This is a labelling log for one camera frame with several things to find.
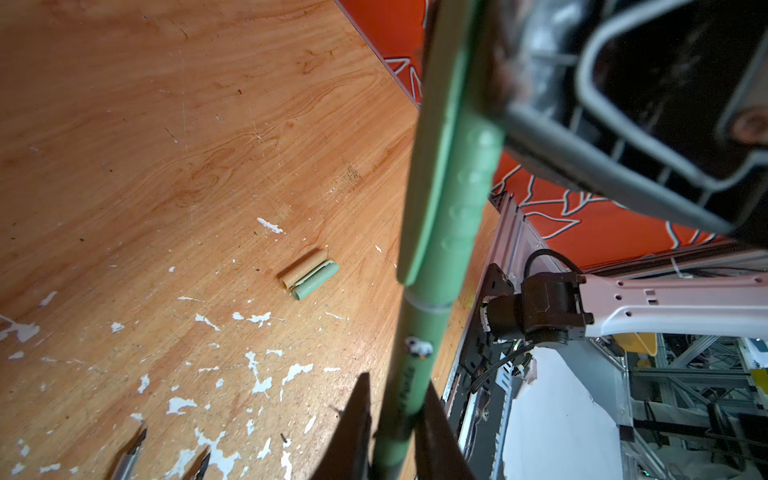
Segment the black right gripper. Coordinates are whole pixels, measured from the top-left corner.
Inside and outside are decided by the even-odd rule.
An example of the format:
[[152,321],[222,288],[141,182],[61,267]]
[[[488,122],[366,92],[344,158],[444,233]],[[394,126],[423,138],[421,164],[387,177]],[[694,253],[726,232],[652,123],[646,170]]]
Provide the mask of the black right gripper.
[[763,1],[494,1],[488,109],[531,173],[767,244]]

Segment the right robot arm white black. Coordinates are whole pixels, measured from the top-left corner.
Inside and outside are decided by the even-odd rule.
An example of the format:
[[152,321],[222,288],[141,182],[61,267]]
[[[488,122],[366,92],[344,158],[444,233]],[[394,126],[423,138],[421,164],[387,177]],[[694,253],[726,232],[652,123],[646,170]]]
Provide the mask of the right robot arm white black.
[[[490,113],[533,177],[696,232],[767,245],[763,1],[494,1]],[[532,343],[630,332],[761,338],[765,274],[525,272]]]

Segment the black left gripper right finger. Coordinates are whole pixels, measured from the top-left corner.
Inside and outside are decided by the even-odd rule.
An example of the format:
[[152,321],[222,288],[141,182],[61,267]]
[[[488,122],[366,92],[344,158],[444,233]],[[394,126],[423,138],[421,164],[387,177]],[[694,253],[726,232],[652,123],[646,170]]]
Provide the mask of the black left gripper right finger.
[[417,415],[414,433],[419,479],[474,479],[432,383],[427,388],[424,405]]

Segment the green pen body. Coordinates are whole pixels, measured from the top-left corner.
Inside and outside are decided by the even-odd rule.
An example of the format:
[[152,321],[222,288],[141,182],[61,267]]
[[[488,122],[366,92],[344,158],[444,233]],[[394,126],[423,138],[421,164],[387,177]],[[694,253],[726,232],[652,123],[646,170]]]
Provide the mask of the green pen body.
[[403,291],[374,441],[372,479],[397,479],[401,474],[458,297],[456,289],[448,296],[414,288]]

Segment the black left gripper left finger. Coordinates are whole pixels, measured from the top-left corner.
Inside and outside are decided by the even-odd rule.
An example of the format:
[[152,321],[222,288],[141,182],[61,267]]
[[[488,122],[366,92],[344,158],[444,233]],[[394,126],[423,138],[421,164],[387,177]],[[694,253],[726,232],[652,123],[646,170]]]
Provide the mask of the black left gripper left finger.
[[311,479],[367,479],[371,425],[370,375],[361,373]]

